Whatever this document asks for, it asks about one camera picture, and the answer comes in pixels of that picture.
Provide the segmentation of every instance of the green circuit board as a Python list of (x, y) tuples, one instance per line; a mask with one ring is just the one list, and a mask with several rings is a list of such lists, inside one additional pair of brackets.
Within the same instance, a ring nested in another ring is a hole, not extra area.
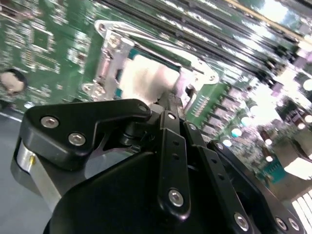
[[(27, 14), (19, 20), (14, 19), (12, 15), (0, 14), (0, 71), (11, 68), (20, 71), (27, 78), (28, 86), (23, 92), (14, 95), (7, 95), (0, 86), (0, 99), (10, 102), (12, 108), (22, 113), (32, 105), (68, 103), (76, 98), (90, 101), (81, 86), (93, 81), (98, 67), (103, 38), (94, 27), (96, 20), (126, 22), (154, 37), (166, 39), (174, 45), (198, 52), (192, 46), (177, 39), (175, 36), (178, 33), (165, 34), (159, 27), (152, 27), (142, 19), (111, 7), (106, 4), (107, 1), (13, 0), (11, 2), (17, 9)], [(294, 47), (291, 40), (283, 38), (273, 30), (265, 30), (264, 33), (261, 22), (234, 10), (223, 1), (194, 0), (198, 6), (194, 9), (189, 8), (188, 0), (116, 0), (115, 2), (154, 17), (164, 27), (174, 26), (182, 31), (181, 34), (199, 39), (205, 46), (240, 59), (248, 65), (251, 64), (253, 68), (265, 68), (262, 59), (269, 57), (279, 59), (272, 49), (274, 46), (282, 45), (287, 49)], [(266, 13), (267, 6), (272, 3), (272, 0), (239, 2), (268, 18), (273, 17), (272, 20), (295, 32), (300, 32), (303, 23), (295, 12), (288, 11), (281, 19), (275, 19), (272, 14)], [(248, 33), (227, 26), (214, 17), (240, 25), (246, 28)], [(193, 26), (196, 24), (196, 27), (187, 27), (183, 24), (183, 20), (177, 19), (189, 20), (193, 22)], [(213, 35), (227, 38), (229, 43), (237, 43), (246, 48), (225, 46), (220, 44), (220, 40), (206, 36), (201, 31), (199, 33), (196, 29), (209, 30)], [(191, 66), (187, 58), (161, 51), (155, 45), (147, 46), (153, 47), (153, 50), (158, 50), (185, 67)], [(138, 51), (133, 50), (132, 53), (138, 54)], [(202, 128), (202, 124), (212, 114), (215, 106), (220, 104), (232, 85), (243, 92), (255, 85), (253, 82), (255, 77), (250, 72), (209, 55), (205, 59), (218, 74), (220, 82), (213, 85), (205, 84), (187, 112), (187, 120), (199, 128)], [(228, 126), (231, 124), (239, 124), (237, 113), (240, 111), (241, 109), (235, 111), (233, 118), (216, 134), (216, 139), (222, 134), (228, 135)], [(287, 136), (289, 133), (292, 132), (287, 128), (281, 135)], [(273, 169), (267, 168), (266, 163), (263, 162), (261, 150), (256, 143), (250, 140), (237, 140), (233, 151), (249, 169), (262, 168), (262, 175), (272, 174)], [(279, 173), (273, 177), (273, 181), (277, 182), (282, 176)]]

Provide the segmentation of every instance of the silver screw head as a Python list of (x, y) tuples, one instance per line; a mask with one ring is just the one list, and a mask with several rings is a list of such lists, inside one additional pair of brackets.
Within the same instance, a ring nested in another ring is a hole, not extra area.
[(111, 36), (111, 38), (108, 41), (108, 44), (113, 48), (116, 49), (119, 45), (120, 45), (120, 40), (115, 37), (115, 36)]
[(275, 220), (281, 229), (285, 231), (287, 230), (287, 226), (282, 219), (280, 219), (279, 217), (276, 217)]
[(221, 149), (221, 150), (224, 149), (224, 147), (223, 147), (223, 145), (222, 145), (221, 143), (217, 143), (216, 146), (217, 146), (219, 149)]
[(190, 128), (191, 128), (192, 130), (196, 130), (196, 126), (193, 125), (192, 123), (190, 124)]
[(59, 121), (51, 116), (46, 116), (41, 119), (41, 124), (45, 128), (56, 128), (59, 125)]
[(234, 219), (235, 222), (238, 224), (238, 226), (243, 230), (243, 231), (248, 231), (249, 229), (249, 224), (247, 222), (247, 220), (245, 219), (244, 216), (242, 216), (240, 213), (235, 213), (234, 214)]
[(68, 136), (68, 140), (72, 145), (75, 146), (81, 146), (84, 145), (84, 143), (86, 143), (86, 138), (80, 133), (71, 133)]
[(174, 206), (181, 207), (184, 203), (182, 194), (175, 189), (169, 191), (169, 200)]
[(289, 218), (288, 221), (291, 223), (291, 226), (292, 226), (296, 231), (299, 231), (299, 230), (300, 230), (298, 224), (297, 224), (292, 218)]

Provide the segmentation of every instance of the capacitor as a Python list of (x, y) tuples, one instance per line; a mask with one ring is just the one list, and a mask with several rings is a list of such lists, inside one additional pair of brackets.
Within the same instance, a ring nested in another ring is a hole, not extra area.
[(304, 121), (306, 121), (307, 123), (312, 123), (312, 115), (309, 112), (304, 111), (301, 116), (303, 117)]
[(231, 131), (231, 135), (235, 138), (240, 137), (243, 134), (238, 124), (231, 125), (229, 129)]
[(264, 140), (266, 145), (272, 145), (272, 140), (271, 140), (269, 134), (265, 130), (262, 130), (259, 133), (260, 133), (260, 136)]
[(228, 135), (223, 135), (220, 137), (220, 141), (222, 142), (223, 145), (225, 145), (226, 147), (231, 147), (232, 146), (232, 142), (231, 142), (231, 138)]
[(8, 69), (0, 74), (0, 84), (8, 94), (15, 94), (27, 87), (27, 78), (16, 69)]
[(267, 147), (265, 146), (262, 147), (262, 154), (267, 162), (273, 161), (273, 157)]
[(243, 112), (241, 114), (238, 115), (238, 118), (240, 120), (240, 122), (246, 127), (246, 126), (250, 126), (251, 124), (251, 119), (249, 117), (249, 115), (246, 112)]
[(295, 78), (295, 81), (297, 81), (304, 90), (312, 91), (312, 79), (308, 76), (300, 76), (299, 78)]
[(302, 130), (306, 127), (305, 122), (301, 117), (294, 117), (292, 118), (292, 122), (295, 126), (297, 126), (298, 129)]
[(259, 113), (259, 106), (255, 101), (250, 100), (246, 105), (252, 115), (257, 115)]

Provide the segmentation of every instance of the screw hole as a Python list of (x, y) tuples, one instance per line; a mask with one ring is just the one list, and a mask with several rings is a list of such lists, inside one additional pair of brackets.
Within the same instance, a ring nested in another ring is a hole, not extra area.
[(171, 113), (169, 113), (168, 116), (169, 116), (170, 119), (176, 119), (176, 117), (173, 114), (171, 114)]
[(101, 32), (105, 32), (105, 31), (106, 31), (106, 27), (105, 27), (105, 25), (102, 24), (102, 23), (98, 26), (98, 28), (99, 28), (99, 30), (100, 30)]
[(224, 176), (222, 174), (218, 174), (218, 177), (221, 179), (221, 180), (224, 180)]
[(147, 108), (146, 108), (145, 106), (139, 105), (138, 107), (139, 107), (139, 109), (142, 110), (142, 111), (147, 111)]
[(172, 156), (174, 157), (175, 160), (179, 160), (180, 159), (179, 155), (177, 155), (177, 154), (172, 154)]

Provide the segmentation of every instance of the black bracket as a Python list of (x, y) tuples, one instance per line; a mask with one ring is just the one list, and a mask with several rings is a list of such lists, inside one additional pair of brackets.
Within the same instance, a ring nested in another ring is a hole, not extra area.
[[(58, 188), (51, 234), (304, 233), (230, 150), (215, 141), (206, 145), (200, 130), (179, 118), (173, 97), (160, 103), (156, 112), (128, 99), (38, 106), (25, 113), (17, 146), (24, 150), (24, 169), (49, 181), (33, 178), (43, 196), (51, 196), (47, 186)], [(72, 133), (84, 141), (75, 144)], [(85, 181), (73, 178), (88, 158), (132, 145), (139, 152), (112, 168)], [(57, 184), (60, 177), (65, 183)]]

